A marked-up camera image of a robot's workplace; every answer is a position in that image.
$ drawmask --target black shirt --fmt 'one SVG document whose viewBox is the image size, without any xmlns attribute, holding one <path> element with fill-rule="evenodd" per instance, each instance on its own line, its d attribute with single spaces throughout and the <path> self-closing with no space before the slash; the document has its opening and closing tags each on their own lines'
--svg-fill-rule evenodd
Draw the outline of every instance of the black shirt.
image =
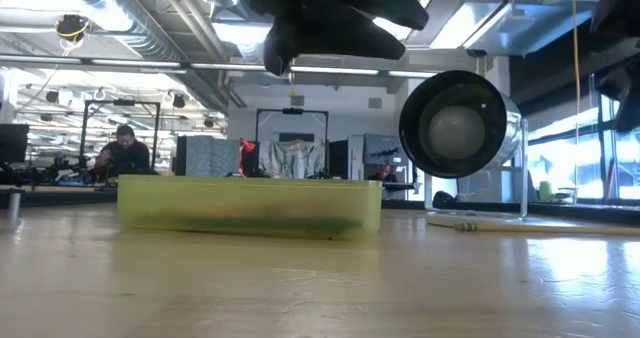
<svg viewBox="0 0 640 338">
<path fill-rule="evenodd" d="M 378 173 L 376 173 L 376 174 L 370 175 L 367 180 L 380 181 L 381 179 L 380 179 L 380 176 L 378 175 Z M 387 174 L 387 177 L 382 182 L 385 182 L 385 183 L 398 183 L 398 178 L 396 177 L 395 174 L 389 173 L 389 174 Z"/>
<path fill-rule="evenodd" d="M 111 152 L 115 166 L 149 169 L 149 148 L 144 143 L 135 141 L 129 148 L 124 149 L 117 142 L 111 142 L 102 148 L 101 152 L 106 150 Z"/>
</svg>

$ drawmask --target translucent plastic bin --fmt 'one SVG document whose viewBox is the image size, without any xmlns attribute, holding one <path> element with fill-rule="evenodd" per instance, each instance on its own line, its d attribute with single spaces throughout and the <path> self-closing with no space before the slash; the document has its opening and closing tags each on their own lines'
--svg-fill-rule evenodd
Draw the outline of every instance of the translucent plastic bin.
<svg viewBox="0 0 640 338">
<path fill-rule="evenodd" d="M 380 229 L 380 182 L 120 176 L 125 227 L 366 239 Z"/>
</svg>

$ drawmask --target workbench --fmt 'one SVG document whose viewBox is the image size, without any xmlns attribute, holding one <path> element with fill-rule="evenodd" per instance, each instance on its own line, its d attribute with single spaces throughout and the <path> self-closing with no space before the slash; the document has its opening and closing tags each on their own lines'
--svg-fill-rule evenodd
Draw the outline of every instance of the workbench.
<svg viewBox="0 0 640 338">
<path fill-rule="evenodd" d="M 385 210 L 373 241 L 279 239 L 123 230 L 115 212 L 25 208 L 0 225 L 3 337 L 640 332 L 633 238 L 457 233 Z"/>
</svg>

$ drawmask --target man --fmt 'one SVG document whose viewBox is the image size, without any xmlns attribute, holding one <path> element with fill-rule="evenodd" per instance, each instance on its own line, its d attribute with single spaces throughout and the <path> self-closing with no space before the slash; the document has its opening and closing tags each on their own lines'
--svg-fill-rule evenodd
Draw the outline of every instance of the man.
<svg viewBox="0 0 640 338">
<path fill-rule="evenodd" d="M 398 178 L 391 173 L 390 165 L 381 165 L 378 167 L 378 173 L 370 175 L 368 180 L 377 180 L 386 183 L 398 183 Z"/>
<path fill-rule="evenodd" d="M 135 138 L 133 129 L 122 125 L 116 130 L 116 141 L 107 144 L 96 159 L 96 168 L 111 164 L 116 171 L 149 171 L 149 148 Z"/>
</svg>

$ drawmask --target hanging clothes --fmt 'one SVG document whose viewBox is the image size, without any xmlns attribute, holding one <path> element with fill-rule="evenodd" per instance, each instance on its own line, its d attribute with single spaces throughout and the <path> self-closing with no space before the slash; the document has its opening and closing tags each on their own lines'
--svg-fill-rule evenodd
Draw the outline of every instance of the hanging clothes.
<svg viewBox="0 0 640 338">
<path fill-rule="evenodd" d="M 260 143 L 260 169 L 272 178 L 304 179 L 325 166 L 325 145 L 300 140 Z"/>
</svg>

